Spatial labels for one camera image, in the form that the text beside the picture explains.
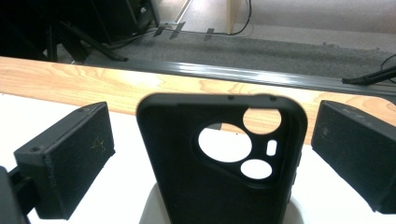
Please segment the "wooden table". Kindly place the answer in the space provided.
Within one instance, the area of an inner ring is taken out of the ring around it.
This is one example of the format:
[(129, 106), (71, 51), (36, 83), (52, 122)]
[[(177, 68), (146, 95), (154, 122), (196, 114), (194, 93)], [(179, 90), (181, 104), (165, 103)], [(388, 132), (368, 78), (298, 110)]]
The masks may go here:
[(303, 107), (308, 117), (304, 140), (307, 144), (311, 142), (318, 106), (323, 100), (352, 105), (396, 127), (396, 105), (379, 97), (0, 56), (0, 93), (69, 105), (106, 101), (110, 110), (133, 115), (141, 99), (155, 92), (270, 93), (289, 97)]

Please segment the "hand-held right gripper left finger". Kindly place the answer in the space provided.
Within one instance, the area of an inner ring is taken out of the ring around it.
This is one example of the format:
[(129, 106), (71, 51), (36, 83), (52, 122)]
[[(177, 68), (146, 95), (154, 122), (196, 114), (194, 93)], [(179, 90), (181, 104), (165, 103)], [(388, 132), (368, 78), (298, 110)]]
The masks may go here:
[(35, 182), (43, 219), (69, 219), (115, 154), (107, 103), (80, 107), (14, 152), (19, 171)]

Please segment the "black phone case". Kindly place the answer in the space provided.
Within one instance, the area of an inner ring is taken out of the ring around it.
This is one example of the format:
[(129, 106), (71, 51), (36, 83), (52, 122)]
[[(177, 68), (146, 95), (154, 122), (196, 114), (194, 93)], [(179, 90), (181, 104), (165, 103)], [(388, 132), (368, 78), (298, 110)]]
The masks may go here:
[[(243, 128), (250, 108), (275, 109), (281, 117), (273, 132), (247, 134), (248, 158), (273, 169), (264, 179), (243, 175), (239, 161), (209, 158), (198, 143), (209, 125)], [(282, 223), (307, 129), (296, 102), (269, 94), (155, 93), (139, 103), (136, 118), (172, 224)]]

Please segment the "white board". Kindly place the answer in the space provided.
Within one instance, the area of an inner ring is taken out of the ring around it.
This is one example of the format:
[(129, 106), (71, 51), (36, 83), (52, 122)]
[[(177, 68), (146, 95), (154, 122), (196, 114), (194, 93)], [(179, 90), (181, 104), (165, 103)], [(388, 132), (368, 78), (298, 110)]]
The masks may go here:
[[(0, 166), (16, 166), (13, 152), (74, 111), (57, 104), (0, 93)], [(155, 183), (135, 117), (110, 114), (116, 154), (94, 180), (73, 215), (32, 224), (138, 224)], [(292, 198), (310, 224), (396, 224), (396, 215), (375, 213), (314, 151), (305, 146)]]

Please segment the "white plastic container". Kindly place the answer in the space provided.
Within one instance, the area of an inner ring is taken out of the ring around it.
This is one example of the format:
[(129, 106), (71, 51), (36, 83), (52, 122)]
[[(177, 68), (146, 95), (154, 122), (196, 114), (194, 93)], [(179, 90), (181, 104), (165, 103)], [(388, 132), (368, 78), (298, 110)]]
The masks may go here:
[[(139, 224), (171, 224), (157, 183), (148, 195)], [(290, 197), (282, 224), (311, 224), (305, 210), (293, 196)]]

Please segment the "black metal stand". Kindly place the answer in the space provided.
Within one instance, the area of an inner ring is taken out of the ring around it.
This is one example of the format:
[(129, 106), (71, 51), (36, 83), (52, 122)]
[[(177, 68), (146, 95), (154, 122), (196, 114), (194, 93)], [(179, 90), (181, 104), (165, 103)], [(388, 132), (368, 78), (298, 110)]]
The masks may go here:
[(85, 61), (89, 52), (85, 49), (84, 44), (98, 50), (108, 59), (116, 62), (127, 62), (128, 58), (120, 56), (107, 48), (94, 38), (85, 34), (83, 31), (67, 22), (50, 23), (46, 31), (47, 38), (47, 58), (50, 62), (58, 61), (57, 45), (61, 43), (69, 52), (72, 58), (78, 62)]
[(396, 78), (396, 65), (362, 77), (343, 78), (342, 82), (344, 84), (370, 86), (391, 78)]

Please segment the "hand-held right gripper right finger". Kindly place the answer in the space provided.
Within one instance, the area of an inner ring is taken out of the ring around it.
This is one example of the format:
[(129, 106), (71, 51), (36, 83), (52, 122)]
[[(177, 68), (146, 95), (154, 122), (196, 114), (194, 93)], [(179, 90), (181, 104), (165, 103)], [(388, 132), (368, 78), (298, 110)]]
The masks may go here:
[(311, 146), (373, 211), (396, 215), (396, 126), (351, 105), (323, 101)]

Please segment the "black equipment cabinet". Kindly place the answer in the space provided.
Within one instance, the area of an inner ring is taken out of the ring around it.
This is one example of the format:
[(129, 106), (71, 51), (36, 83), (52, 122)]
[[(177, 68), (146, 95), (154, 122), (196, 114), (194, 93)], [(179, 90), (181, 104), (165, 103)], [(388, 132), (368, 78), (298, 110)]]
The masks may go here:
[(143, 34), (150, 24), (159, 26), (154, 0), (90, 0), (98, 28), (105, 43)]

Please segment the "light wooden furniture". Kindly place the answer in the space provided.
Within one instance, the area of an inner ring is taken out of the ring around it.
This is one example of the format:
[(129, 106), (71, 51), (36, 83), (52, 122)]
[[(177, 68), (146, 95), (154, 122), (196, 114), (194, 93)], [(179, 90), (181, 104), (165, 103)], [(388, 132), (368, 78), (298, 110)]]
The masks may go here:
[(226, 33), (233, 31), (234, 22), (238, 16), (243, 0), (226, 0)]

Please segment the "metal floor rail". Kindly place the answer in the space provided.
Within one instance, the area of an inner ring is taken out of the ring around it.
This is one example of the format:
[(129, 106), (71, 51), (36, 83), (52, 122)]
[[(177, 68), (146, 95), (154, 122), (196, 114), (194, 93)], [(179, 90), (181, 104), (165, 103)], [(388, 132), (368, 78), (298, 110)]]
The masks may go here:
[(364, 87), (343, 84), (340, 78), (334, 77), (314, 77), (195, 63), (175, 63), (138, 59), (129, 59), (126, 62), (117, 62), (90, 58), (86, 60), (84, 64), (128, 71), (151, 72), (185, 77), (202, 77), (315, 91), (359, 93), (363, 95), (396, 98), (395, 84), (379, 83)]

